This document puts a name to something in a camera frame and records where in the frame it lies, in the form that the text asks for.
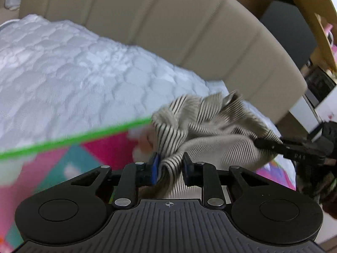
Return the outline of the white cabinet furniture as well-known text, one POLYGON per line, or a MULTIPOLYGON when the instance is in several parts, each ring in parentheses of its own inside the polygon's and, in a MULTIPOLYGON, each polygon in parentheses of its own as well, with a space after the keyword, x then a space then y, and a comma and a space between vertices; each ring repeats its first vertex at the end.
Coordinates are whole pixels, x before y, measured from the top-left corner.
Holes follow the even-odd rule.
POLYGON ((336 76, 320 66, 303 66, 300 70, 307 90, 290 109, 295 131, 310 133, 321 122, 336 122, 336 76))

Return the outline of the beige striped knit garment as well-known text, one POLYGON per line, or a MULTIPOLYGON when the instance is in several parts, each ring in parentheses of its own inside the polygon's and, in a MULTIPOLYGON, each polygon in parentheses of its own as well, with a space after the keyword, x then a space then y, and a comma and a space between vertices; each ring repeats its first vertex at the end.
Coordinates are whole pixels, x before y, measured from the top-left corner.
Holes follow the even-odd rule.
POLYGON ((279 136, 254 113, 242 96, 233 92, 198 97, 184 95, 152 115, 151 125, 138 141, 141 154, 160 155, 158 182, 142 187, 141 199, 199 199, 201 188, 187 187, 182 176, 183 155, 206 162, 219 170, 230 166, 255 171, 276 157, 257 148, 256 139, 279 143, 279 136))

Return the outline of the colourful cartoon play mat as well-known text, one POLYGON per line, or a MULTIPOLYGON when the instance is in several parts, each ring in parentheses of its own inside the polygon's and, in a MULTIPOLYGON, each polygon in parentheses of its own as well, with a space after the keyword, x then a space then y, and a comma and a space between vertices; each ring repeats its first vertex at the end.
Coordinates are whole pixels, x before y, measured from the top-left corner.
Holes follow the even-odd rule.
POLYGON ((131 125, 97 140, 2 159, 1 252, 12 252, 22 243, 14 223, 14 213, 21 201, 99 166, 120 170, 129 163, 142 160, 137 154, 138 143, 148 127, 147 122, 131 125))

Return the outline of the beige padded headboard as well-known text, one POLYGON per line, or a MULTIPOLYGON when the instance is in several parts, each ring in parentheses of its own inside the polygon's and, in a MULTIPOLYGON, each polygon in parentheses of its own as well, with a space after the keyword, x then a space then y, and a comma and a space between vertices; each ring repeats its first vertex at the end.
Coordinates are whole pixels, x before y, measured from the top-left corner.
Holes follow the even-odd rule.
POLYGON ((21 0, 19 16, 29 14, 72 21, 221 79, 274 123, 307 90, 282 45, 236 0, 21 0))

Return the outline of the white quilted mattress cover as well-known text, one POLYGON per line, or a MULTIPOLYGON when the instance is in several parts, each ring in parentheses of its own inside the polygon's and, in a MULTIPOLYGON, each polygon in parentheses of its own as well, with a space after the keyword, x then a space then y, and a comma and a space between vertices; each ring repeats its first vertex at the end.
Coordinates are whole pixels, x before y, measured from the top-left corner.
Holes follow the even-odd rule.
POLYGON ((141 47, 71 21, 29 15, 1 25, 1 164, 149 118, 182 95, 228 95, 141 47))

